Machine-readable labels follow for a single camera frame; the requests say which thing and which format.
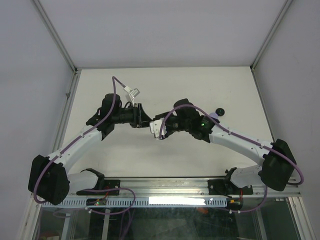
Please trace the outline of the purple round charging case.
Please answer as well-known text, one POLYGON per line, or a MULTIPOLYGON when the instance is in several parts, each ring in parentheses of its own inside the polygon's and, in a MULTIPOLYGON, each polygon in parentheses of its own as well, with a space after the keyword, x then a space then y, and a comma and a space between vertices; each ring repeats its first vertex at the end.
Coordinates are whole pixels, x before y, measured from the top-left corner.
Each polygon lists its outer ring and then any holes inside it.
POLYGON ((215 112, 210 113, 209 116, 212 117, 213 119, 218 119, 219 118, 219 116, 215 112))

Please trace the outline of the black round charging case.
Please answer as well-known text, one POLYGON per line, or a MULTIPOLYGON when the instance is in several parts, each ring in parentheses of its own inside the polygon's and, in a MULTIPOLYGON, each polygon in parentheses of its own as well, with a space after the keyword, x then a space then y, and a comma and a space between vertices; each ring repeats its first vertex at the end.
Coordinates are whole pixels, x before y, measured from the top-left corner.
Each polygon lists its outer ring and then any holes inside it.
POLYGON ((222 117, 224 114, 225 114, 225 110, 221 107, 217 108, 215 110, 215 113, 219 116, 219 117, 222 117))

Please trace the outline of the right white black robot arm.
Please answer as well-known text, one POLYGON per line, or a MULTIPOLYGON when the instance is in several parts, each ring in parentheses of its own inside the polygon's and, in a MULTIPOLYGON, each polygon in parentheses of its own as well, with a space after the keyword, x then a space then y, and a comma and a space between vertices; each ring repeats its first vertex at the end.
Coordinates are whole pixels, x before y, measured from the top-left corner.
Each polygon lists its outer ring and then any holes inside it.
POLYGON ((187 132, 197 140, 226 147, 255 162, 253 166, 233 167, 227 171, 223 187, 230 194, 249 185, 262 184, 282 192, 291 184, 297 162, 286 141, 259 140, 223 126, 186 98, 177 101, 173 110, 156 115, 149 128, 159 140, 175 132, 187 132))

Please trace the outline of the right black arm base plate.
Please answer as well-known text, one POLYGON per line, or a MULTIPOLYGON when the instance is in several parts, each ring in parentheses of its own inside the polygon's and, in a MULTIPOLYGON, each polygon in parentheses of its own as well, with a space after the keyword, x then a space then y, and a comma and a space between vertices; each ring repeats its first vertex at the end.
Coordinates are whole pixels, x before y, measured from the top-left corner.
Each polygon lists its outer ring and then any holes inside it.
POLYGON ((231 196, 250 196, 253 195, 253 188, 251 186, 245 186, 243 188, 236 187, 233 183, 225 182, 223 179, 209 179, 207 181, 208 194, 222 195, 225 197, 231 196))

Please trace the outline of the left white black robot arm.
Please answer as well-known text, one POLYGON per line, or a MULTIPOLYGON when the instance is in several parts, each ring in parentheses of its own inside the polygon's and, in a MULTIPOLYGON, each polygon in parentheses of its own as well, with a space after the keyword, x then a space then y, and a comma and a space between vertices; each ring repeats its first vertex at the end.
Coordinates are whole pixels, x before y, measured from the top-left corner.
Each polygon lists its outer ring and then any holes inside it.
POLYGON ((103 141, 115 125, 147 128, 151 120, 141 103, 123 107, 119 95, 107 94, 101 107, 73 140, 48 156, 38 155, 33 159, 28 190, 37 203, 49 202, 53 205, 60 204, 73 193, 102 193, 107 185, 103 173, 87 168, 70 174, 71 168, 93 145, 103 141))

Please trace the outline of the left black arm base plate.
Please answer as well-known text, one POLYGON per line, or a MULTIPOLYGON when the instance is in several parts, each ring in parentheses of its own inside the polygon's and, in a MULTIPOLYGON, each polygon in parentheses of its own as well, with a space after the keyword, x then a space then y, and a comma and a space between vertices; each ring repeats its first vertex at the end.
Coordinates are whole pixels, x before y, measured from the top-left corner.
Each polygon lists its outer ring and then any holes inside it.
POLYGON ((76 192, 77 196, 118 196, 120 194, 120 179, 101 180, 93 188, 85 188, 76 192))

